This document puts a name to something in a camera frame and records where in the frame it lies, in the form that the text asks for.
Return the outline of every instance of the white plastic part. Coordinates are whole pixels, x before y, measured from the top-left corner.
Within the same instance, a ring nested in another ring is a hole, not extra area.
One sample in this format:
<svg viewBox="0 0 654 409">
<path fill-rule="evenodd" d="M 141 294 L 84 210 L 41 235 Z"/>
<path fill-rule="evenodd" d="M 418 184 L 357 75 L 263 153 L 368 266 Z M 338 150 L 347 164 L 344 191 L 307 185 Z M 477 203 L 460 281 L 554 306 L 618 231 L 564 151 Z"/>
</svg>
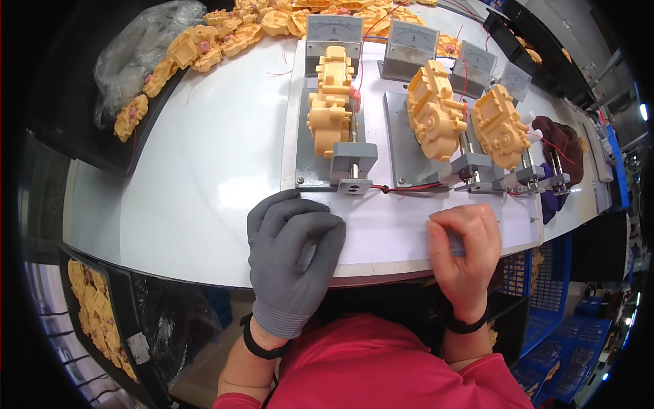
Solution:
<svg viewBox="0 0 654 409">
<path fill-rule="evenodd" d="M 529 111 L 529 112 L 524 113 L 524 114 L 521 115 L 520 123 L 522 125 L 527 125 L 527 126 L 529 126 L 529 128 L 531 128 L 531 123 L 534 121 L 534 119 L 536 119 L 536 114 L 534 114 L 533 111 Z"/>
<path fill-rule="evenodd" d="M 540 131 L 540 129 L 529 129 L 529 133 L 527 133 L 527 141 L 529 143 L 534 143 L 539 141 L 543 137 L 543 133 Z"/>
</svg>

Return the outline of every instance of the bare hand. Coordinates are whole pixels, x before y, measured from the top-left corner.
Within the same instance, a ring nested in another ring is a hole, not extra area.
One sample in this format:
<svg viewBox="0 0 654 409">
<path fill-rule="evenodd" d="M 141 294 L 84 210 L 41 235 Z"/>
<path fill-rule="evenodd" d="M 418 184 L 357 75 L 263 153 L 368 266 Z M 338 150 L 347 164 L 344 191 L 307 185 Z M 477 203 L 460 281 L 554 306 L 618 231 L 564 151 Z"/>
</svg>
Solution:
<svg viewBox="0 0 654 409">
<path fill-rule="evenodd" d="M 452 255 L 445 229 L 463 237 L 465 257 Z M 430 215 L 427 233 L 434 277 L 455 317 L 477 322 L 486 310 L 487 288 L 502 250 L 495 213 L 486 203 L 456 206 Z"/>
</svg>

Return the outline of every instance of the gray work glove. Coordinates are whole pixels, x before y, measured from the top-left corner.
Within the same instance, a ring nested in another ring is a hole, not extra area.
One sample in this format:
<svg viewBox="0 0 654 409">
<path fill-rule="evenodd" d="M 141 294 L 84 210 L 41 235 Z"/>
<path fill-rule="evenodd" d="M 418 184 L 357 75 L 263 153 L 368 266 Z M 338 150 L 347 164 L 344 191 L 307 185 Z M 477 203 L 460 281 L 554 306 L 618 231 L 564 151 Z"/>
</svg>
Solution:
<svg viewBox="0 0 654 409">
<path fill-rule="evenodd" d="M 316 312 L 345 243 L 345 221 L 329 207 L 284 190 L 259 203 L 247 217 L 252 313 L 267 332 L 297 338 Z M 301 256 L 316 245 L 306 270 Z"/>
</svg>

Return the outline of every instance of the black wristband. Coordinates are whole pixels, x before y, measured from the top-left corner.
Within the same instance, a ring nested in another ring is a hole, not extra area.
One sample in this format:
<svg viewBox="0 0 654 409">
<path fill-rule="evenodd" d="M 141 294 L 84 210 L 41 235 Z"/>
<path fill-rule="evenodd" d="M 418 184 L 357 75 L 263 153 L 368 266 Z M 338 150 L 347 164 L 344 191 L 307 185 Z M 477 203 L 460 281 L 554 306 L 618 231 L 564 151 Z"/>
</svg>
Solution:
<svg viewBox="0 0 654 409">
<path fill-rule="evenodd" d="M 486 303 L 486 310 L 484 311 L 484 315 L 482 315 L 481 318 L 479 319 L 479 321 L 477 321 L 474 324 L 466 324 L 464 321 L 456 319 L 456 318 L 454 318 L 454 315 L 452 315 L 452 319 L 450 320 L 447 327 L 453 333 L 460 334 L 460 335 L 475 332 L 476 330 L 480 329 L 486 323 L 486 314 L 488 314 L 488 311 L 489 311 L 489 306 L 488 306 L 488 303 Z"/>
<path fill-rule="evenodd" d="M 243 341 L 245 341 L 245 346 L 247 347 L 248 351 L 250 351 L 253 355 L 263 358 L 263 359 L 277 359 L 281 358 L 290 349 L 290 346 L 293 344 L 293 340 L 288 340 L 287 343 L 282 345 L 279 348 L 271 349 L 268 351 L 267 349 L 264 349 L 260 347 L 254 339 L 252 339 L 252 333 L 250 332 L 250 319 L 252 318 L 252 313 L 249 313 L 248 315 L 245 315 L 244 317 L 241 318 L 241 326 L 243 327 Z"/>
</svg>

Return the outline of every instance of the pink plastic gear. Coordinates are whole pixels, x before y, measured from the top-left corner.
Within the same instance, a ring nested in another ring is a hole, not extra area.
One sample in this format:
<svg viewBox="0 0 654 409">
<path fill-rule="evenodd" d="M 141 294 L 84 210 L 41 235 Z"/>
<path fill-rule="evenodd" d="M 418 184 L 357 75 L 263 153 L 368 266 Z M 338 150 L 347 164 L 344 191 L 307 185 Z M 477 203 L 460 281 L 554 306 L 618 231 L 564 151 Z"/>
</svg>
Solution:
<svg viewBox="0 0 654 409">
<path fill-rule="evenodd" d="M 200 41 L 198 46 L 200 47 L 200 50 L 202 50 L 202 52 L 204 53 L 209 52 L 209 50 L 211 49 L 211 46 L 209 45 L 208 41 Z"/>
</svg>

